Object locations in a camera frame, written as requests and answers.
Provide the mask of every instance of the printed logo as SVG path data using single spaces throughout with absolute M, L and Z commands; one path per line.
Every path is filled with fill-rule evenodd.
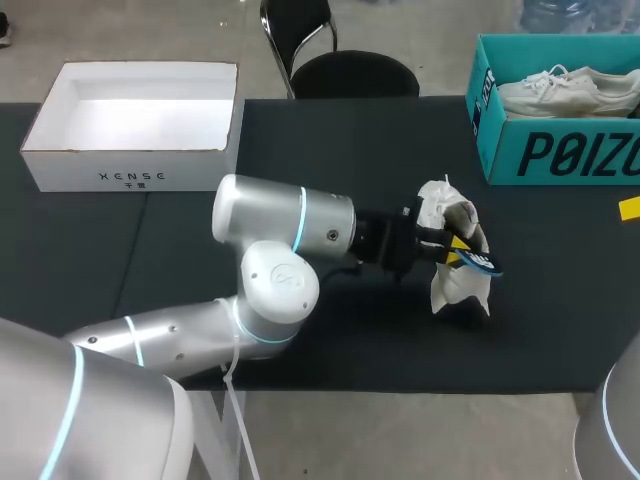
M 482 107 L 480 102 L 476 100 L 476 107 L 473 109 L 473 120 L 471 120 L 471 126 L 473 127 L 473 135 L 478 136 L 478 130 L 480 130 L 480 118 L 482 117 Z
M 106 180 L 106 181 L 124 181 L 125 184 L 124 186 L 131 189 L 131 188 L 138 188 L 138 189 L 146 189 L 147 188 L 147 182 L 141 182 L 140 180 L 165 180 L 165 176 L 163 172 L 160 173 L 155 173 L 155 174 L 151 174 L 151 173 L 122 173 L 122 172 L 116 172 L 116 173 L 98 173 L 98 175 L 100 175 L 100 180 Z
M 492 270 L 496 268 L 495 265 L 491 263 L 491 261 L 487 257 L 483 257 L 482 255 L 478 255 L 477 253 L 469 253 L 468 257 L 482 267 L 490 268 Z
M 634 140 L 629 132 L 596 133 L 591 144 L 581 132 L 569 133 L 557 143 L 548 132 L 531 132 L 517 174 L 524 177 L 531 165 L 545 161 L 543 168 L 555 177 L 634 177 L 640 175 L 638 151 L 640 137 Z
M 482 82 L 482 101 L 484 102 L 485 110 L 489 108 L 489 99 L 495 84 L 496 79 L 493 77 L 493 72 L 487 67 L 487 71 L 484 74 L 484 82 Z

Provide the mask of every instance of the black chair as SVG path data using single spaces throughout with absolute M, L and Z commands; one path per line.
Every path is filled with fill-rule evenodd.
M 262 26 L 289 98 L 417 97 L 420 86 L 402 63 L 378 53 L 338 50 L 338 32 L 327 0 L 262 0 Z M 330 27 L 333 52 L 302 65 L 293 74 L 300 49 Z

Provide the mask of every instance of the chair backrest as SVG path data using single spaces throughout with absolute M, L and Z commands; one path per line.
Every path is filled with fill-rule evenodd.
M 331 10 L 327 0 L 262 0 L 260 17 L 290 78 L 298 48 L 330 22 Z

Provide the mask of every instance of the black tabletop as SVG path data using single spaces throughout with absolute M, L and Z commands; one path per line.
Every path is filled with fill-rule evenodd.
M 51 335 L 113 318 L 143 194 L 40 193 L 20 156 L 38 105 L 0 105 L 0 316 Z
M 238 173 L 386 210 L 448 174 L 506 270 L 480 328 L 470 304 L 431 314 L 432 265 L 399 286 L 374 267 L 335 277 L 281 356 L 240 364 L 238 388 L 593 390 L 640 326 L 640 222 L 622 224 L 617 210 L 640 187 L 489 187 L 461 97 L 249 101 Z M 233 254 L 211 236 L 213 200 L 148 196 L 118 315 L 235 293 Z M 339 266 L 310 260 L 320 277 Z M 186 385 L 219 388 L 220 372 Z

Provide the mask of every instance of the teal shoe box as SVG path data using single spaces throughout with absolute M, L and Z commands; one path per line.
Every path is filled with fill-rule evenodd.
M 556 64 L 627 74 L 640 68 L 640 35 L 479 35 L 466 103 L 487 181 L 640 184 L 640 119 L 507 119 L 497 86 Z

